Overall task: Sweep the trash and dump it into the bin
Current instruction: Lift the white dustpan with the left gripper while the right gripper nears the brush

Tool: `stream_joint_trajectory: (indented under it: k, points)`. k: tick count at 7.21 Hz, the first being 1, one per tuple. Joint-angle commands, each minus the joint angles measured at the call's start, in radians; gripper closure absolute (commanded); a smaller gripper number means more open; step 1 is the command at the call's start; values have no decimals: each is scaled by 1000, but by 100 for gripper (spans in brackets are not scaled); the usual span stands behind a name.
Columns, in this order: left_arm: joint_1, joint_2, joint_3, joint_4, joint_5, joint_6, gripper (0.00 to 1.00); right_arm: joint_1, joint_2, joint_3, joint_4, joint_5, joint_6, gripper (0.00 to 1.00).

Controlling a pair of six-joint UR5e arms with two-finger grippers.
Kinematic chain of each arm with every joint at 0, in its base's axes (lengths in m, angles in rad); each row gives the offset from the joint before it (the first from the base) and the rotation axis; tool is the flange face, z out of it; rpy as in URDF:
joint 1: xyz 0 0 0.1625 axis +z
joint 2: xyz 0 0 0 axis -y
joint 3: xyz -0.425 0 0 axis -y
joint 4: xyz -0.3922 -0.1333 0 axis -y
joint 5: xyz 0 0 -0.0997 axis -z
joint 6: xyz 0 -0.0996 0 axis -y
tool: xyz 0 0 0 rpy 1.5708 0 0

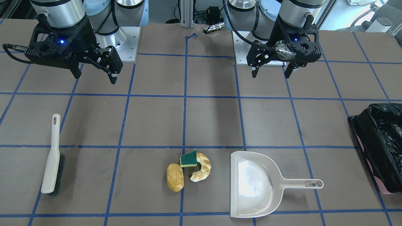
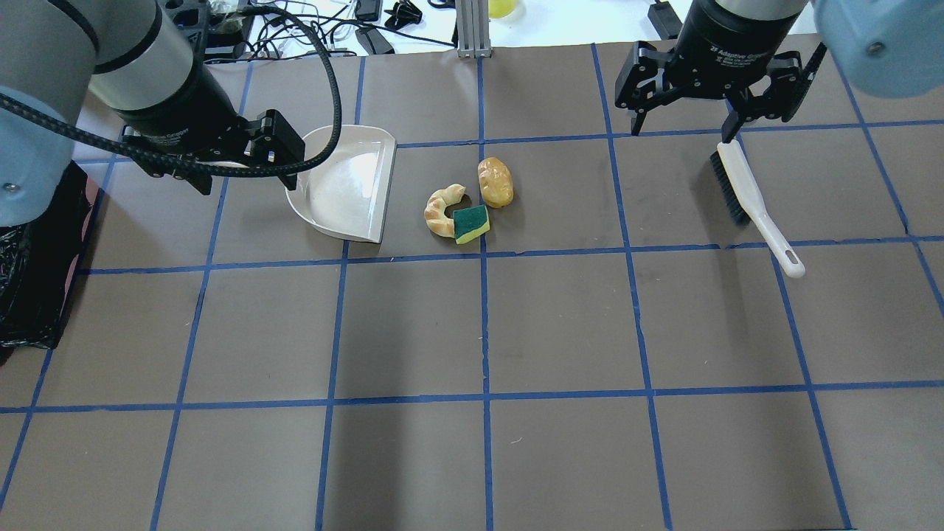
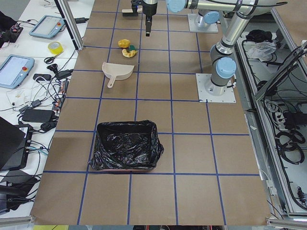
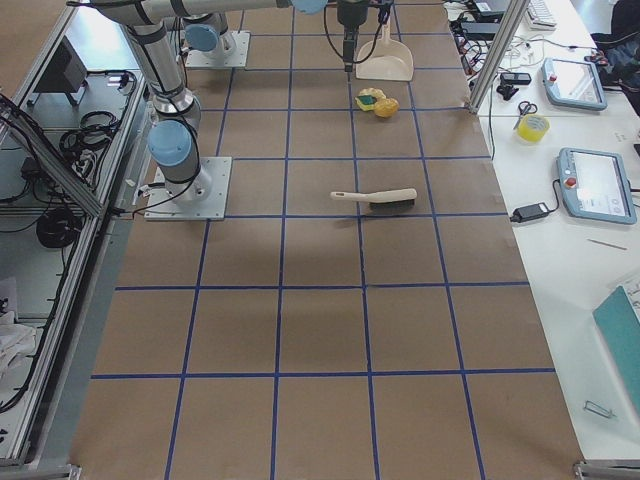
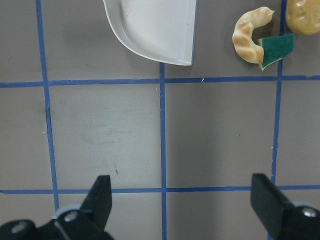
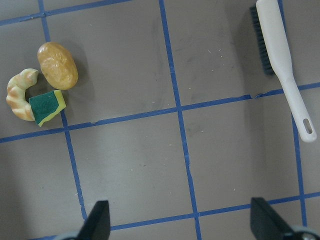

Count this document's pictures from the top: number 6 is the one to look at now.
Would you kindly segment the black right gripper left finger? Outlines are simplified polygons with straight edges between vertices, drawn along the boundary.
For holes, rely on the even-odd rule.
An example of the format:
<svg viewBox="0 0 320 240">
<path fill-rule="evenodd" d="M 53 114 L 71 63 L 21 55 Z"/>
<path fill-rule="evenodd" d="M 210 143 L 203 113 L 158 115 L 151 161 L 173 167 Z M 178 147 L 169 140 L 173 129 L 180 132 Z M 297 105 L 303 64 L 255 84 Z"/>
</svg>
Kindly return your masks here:
<svg viewBox="0 0 320 240">
<path fill-rule="evenodd" d="M 95 203 L 76 240 L 108 240 L 111 234 L 110 208 L 108 200 Z"/>
</svg>

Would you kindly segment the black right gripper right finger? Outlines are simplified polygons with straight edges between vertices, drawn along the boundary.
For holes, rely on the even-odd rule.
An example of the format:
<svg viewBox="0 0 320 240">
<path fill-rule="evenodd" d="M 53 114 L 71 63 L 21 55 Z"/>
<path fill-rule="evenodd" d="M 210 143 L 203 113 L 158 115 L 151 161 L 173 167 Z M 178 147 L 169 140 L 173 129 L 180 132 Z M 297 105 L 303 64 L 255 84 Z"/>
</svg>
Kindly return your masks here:
<svg viewBox="0 0 320 240">
<path fill-rule="evenodd" d="M 294 240 L 294 230 L 262 197 L 250 202 L 250 229 L 256 240 Z"/>
</svg>

